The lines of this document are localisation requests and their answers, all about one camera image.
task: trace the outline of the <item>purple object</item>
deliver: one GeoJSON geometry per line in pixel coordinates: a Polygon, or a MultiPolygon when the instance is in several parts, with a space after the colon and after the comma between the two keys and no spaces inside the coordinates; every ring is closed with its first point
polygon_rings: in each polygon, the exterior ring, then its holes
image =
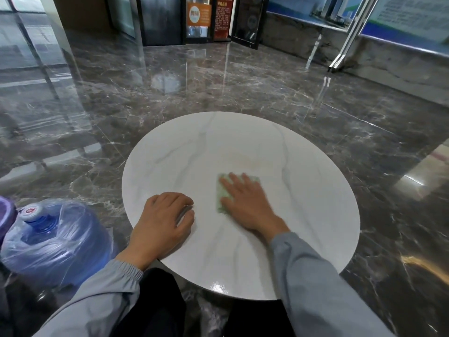
{"type": "Polygon", "coordinates": [[[14,203],[3,196],[0,196],[0,246],[9,228],[16,221],[17,210],[14,203]]]}

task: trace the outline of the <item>gray sleeve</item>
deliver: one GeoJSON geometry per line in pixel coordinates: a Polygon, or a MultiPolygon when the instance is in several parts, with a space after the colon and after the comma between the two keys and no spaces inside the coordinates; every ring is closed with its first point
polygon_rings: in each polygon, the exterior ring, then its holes
{"type": "Polygon", "coordinates": [[[57,310],[35,337],[109,336],[136,304],[143,272],[123,261],[111,260],[87,279],[74,297],[57,310]]]}
{"type": "Polygon", "coordinates": [[[330,262],[295,233],[270,243],[278,289],[298,337],[393,336],[330,262]]]}

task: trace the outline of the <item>hand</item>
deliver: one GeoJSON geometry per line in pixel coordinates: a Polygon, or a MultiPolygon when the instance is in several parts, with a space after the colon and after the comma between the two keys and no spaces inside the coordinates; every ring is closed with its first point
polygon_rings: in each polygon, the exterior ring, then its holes
{"type": "Polygon", "coordinates": [[[150,197],[134,227],[126,249],[116,256],[145,271],[157,258],[170,252],[190,233],[195,213],[189,210],[176,226],[176,219],[185,206],[194,202],[181,193],[162,193],[150,197]]]}
{"type": "Polygon", "coordinates": [[[220,182],[234,199],[223,197],[221,203],[235,221],[247,229],[258,231],[268,243],[277,234],[290,231],[284,220],[274,214],[258,182],[252,182],[246,174],[242,174],[243,181],[233,173],[229,178],[232,184],[225,178],[220,182]]]}

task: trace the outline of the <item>red poster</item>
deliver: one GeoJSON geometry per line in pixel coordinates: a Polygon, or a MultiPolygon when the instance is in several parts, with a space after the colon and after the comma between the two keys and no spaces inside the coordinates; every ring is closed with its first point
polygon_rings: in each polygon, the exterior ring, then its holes
{"type": "Polygon", "coordinates": [[[214,40],[228,37],[234,0],[217,0],[214,40]]]}

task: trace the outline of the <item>sign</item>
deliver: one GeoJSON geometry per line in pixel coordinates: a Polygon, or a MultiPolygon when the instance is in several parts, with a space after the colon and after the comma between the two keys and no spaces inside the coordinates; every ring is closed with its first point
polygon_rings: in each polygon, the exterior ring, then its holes
{"type": "Polygon", "coordinates": [[[449,0],[379,0],[362,34],[449,55],[449,0]]]}
{"type": "Polygon", "coordinates": [[[210,26],[210,17],[212,15],[212,5],[187,3],[187,25],[188,26],[210,26]]]}
{"type": "Polygon", "coordinates": [[[227,39],[234,0],[217,0],[214,40],[227,39]]]}

